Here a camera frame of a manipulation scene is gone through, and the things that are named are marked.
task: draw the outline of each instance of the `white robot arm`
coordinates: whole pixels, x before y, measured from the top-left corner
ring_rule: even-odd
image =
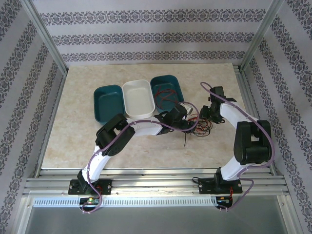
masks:
[[[223,94],[222,87],[214,87],[211,91],[228,101],[235,101],[233,98],[226,98]],[[271,158],[271,149],[268,139],[257,128],[257,126],[246,118],[235,107],[220,101],[211,96],[211,106],[203,106],[200,111],[200,118],[208,119],[215,123],[222,123],[227,119],[233,127],[236,128],[235,141],[234,141],[234,156],[223,167],[219,168],[213,179],[205,179],[206,184],[210,184],[210,188],[205,193],[224,194],[229,190],[229,186],[240,184],[239,176],[244,168],[253,164],[261,164],[267,162]],[[147,122],[138,122],[128,127],[126,131],[120,135],[108,150],[95,155],[90,162],[89,167],[86,166],[78,174],[78,181],[85,194],[90,192],[88,184],[87,170],[89,168],[89,179],[93,185],[96,185],[99,176],[108,160],[118,154],[132,137],[143,135],[161,135],[171,131],[168,127],[163,127],[156,122],[167,124],[177,129],[189,129],[194,125],[194,122],[185,120],[187,115],[191,112],[185,105],[178,104],[171,112],[165,116],[157,115],[148,118]],[[271,133],[270,124],[265,120],[258,120],[254,118],[267,133]],[[96,147],[94,154],[100,149],[104,149],[115,137],[115,129],[121,131],[128,125],[128,122],[133,122],[132,119],[126,119],[123,115],[119,114],[110,120],[97,132]]]

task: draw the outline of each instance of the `patterned wallpaper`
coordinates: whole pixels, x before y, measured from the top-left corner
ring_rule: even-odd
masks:
[[[309,1],[285,1],[246,69],[257,112],[272,125],[275,165],[304,233],[312,233],[311,19]]]
[[[271,0],[34,0],[67,65],[239,65]]]
[[[0,0],[0,234],[36,167],[62,74],[18,0]]]

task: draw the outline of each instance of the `white plastic container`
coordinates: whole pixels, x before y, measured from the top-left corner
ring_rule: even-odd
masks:
[[[139,79],[122,86],[126,114],[132,119],[143,119],[153,115],[155,103],[150,83]]]

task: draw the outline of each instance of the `beige marble surface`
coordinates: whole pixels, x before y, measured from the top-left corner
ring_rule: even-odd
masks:
[[[65,82],[42,168],[82,168],[92,155],[96,132],[93,92],[100,86],[135,79],[150,81],[161,75],[178,78],[184,99],[198,109],[210,105],[209,94],[200,86],[206,81],[223,86],[224,93],[244,107],[232,64],[162,64],[72,66]],[[229,123],[216,125],[207,137],[173,132],[131,139],[106,168],[205,167],[224,165],[233,156],[235,129]]]

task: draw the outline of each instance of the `black mounting bracket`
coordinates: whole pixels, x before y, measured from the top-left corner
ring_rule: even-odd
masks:
[[[198,184],[199,194],[229,194],[232,188],[233,194],[243,193],[240,180],[227,181],[222,178],[221,167],[217,169],[213,178],[193,178],[193,182]]]
[[[111,179],[99,179],[93,185],[102,195],[110,195],[112,191],[112,180]],[[68,195],[97,195],[97,193],[91,189],[83,190],[79,180],[72,179],[69,183]]]

